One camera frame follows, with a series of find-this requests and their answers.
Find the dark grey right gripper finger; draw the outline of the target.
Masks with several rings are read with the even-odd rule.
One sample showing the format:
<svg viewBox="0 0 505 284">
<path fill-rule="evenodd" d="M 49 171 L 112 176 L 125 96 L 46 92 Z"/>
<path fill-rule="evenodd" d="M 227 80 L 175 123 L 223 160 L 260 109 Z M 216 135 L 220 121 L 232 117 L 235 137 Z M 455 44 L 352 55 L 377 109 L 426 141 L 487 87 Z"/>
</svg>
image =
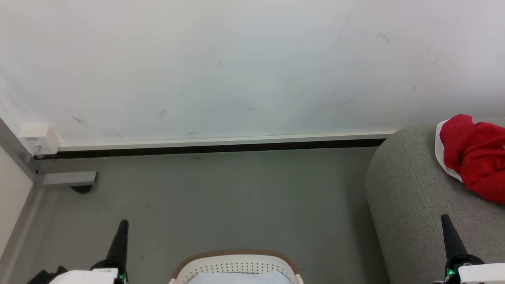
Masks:
<svg viewBox="0 0 505 284">
<path fill-rule="evenodd" d="M 441 224 L 447 262 L 455 257 L 466 255 L 468 252 L 448 214 L 442 214 Z"/>
</svg>

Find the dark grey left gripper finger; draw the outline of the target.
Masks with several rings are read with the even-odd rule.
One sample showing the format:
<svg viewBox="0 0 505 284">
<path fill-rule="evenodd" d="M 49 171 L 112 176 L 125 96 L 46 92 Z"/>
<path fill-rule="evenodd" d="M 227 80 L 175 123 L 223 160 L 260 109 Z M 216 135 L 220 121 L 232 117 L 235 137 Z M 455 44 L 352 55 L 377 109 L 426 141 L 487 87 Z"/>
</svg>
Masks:
<svg viewBox="0 0 505 284">
<path fill-rule="evenodd" d="M 106 261 L 119 271 L 126 271 L 129 222 L 123 219 L 110 245 Z"/>
</svg>

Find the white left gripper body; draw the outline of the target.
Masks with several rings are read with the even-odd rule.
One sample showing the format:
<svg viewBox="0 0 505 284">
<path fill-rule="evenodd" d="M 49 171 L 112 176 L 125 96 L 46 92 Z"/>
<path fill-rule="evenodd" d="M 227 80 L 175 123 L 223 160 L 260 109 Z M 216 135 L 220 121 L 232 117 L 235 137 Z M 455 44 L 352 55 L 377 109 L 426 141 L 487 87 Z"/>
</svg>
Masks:
<svg viewBox="0 0 505 284">
<path fill-rule="evenodd" d="M 116 260 L 103 260 L 90 270 L 70 270 L 56 276 L 50 284 L 128 284 L 125 266 Z"/>
</svg>

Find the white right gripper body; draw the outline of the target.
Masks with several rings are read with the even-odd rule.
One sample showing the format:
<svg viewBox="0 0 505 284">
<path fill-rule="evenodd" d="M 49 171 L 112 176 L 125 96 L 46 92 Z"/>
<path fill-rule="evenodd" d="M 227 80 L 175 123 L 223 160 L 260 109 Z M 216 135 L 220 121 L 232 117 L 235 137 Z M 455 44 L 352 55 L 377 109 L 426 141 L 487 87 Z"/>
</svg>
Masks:
<svg viewBox="0 0 505 284">
<path fill-rule="evenodd" d="M 503 284 L 505 263 L 485 264 L 471 254 L 461 254 L 447 259 L 444 280 L 434 284 Z"/>
</svg>

